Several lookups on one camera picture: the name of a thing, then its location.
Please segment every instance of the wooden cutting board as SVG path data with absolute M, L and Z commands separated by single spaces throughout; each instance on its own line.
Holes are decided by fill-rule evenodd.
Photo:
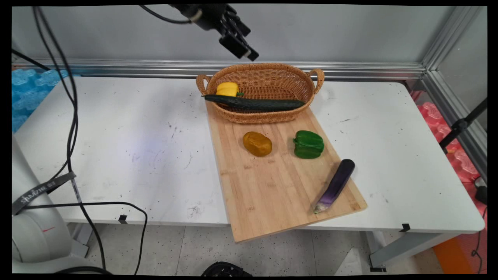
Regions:
M 355 183 L 349 179 L 328 210 L 318 215 L 313 213 L 341 159 L 309 108 L 290 122 L 236 124 L 218 116 L 211 103 L 206 102 L 206 105 L 235 242 L 302 227 L 367 207 Z M 294 155 L 292 139 L 299 130 L 312 131 L 323 137 L 325 149 L 320 157 L 301 159 Z M 269 155 L 257 157 L 244 148 L 242 137 L 250 131 L 270 138 L 273 150 Z

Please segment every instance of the white table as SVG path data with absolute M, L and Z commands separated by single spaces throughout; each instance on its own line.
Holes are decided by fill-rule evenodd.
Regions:
M 195 80 L 75 80 L 80 127 L 72 163 L 84 202 L 133 203 L 148 213 L 149 224 L 229 224 L 205 101 Z M 400 231 L 409 224 L 410 234 L 398 244 L 372 254 L 375 267 L 484 228 L 403 85 L 325 82 L 311 109 L 339 156 L 355 161 L 352 178 L 368 208 L 306 228 Z M 15 134 L 40 181 L 65 161 L 72 112 L 59 83 Z M 69 184 L 50 197 L 54 203 L 76 202 Z M 118 223 L 120 215 L 129 224 L 143 223 L 131 207 L 86 208 L 96 223 Z M 86 221 L 77 207 L 59 210 L 67 222 Z M 400 244 L 407 247 L 399 249 Z

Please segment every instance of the green bell pepper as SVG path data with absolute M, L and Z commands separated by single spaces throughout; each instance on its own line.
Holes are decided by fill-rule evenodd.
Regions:
M 311 131 L 301 130 L 296 132 L 294 154 L 300 158 L 317 158 L 323 152 L 323 138 Z

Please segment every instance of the black tape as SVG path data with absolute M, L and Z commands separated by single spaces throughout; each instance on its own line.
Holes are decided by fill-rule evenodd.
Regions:
M 17 213 L 19 213 L 19 211 L 21 211 L 24 208 L 24 206 L 28 205 L 31 201 L 33 201 L 33 199 L 37 198 L 38 196 L 46 193 L 51 189 L 55 189 L 61 186 L 65 182 L 74 179 L 75 177 L 76 175 L 74 174 L 74 172 L 71 171 L 53 180 L 50 180 L 43 184 L 39 184 L 38 186 L 32 188 L 31 190 L 25 192 L 22 196 L 20 196 L 12 203 L 12 215 L 16 215 Z
M 385 268 L 370 268 L 370 272 L 387 272 Z
M 122 224 L 122 225 L 127 225 L 128 223 L 126 222 L 126 217 L 128 217 L 127 215 L 121 215 L 120 218 L 118 219 L 118 221 Z
M 403 226 L 403 229 L 400 230 L 399 232 L 407 232 L 410 230 L 410 224 L 401 224 Z

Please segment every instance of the wicker basket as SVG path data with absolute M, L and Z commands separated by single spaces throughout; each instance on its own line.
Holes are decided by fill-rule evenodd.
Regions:
M 318 82 L 315 87 L 310 76 L 315 73 Z M 212 103 L 216 112 L 223 118 L 241 124 L 275 123 L 293 120 L 313 101 L 323 85 L 325 75 L 320 69 L 304 73 L 300 69 L 282 63 L 240 64 L 220 70 L 212 78 L 206 75 L 197 76 L 199 91 L 206 94 L 216 94 L 216 88 L 224 82 L 234 82 L 244 93 L 239 98 L 249 99 L 298 99 L 306 104 L 291 110 L 281 112 L 255 112 L 220 106 Z M 207 90 L 204 80 L 208 81 Z

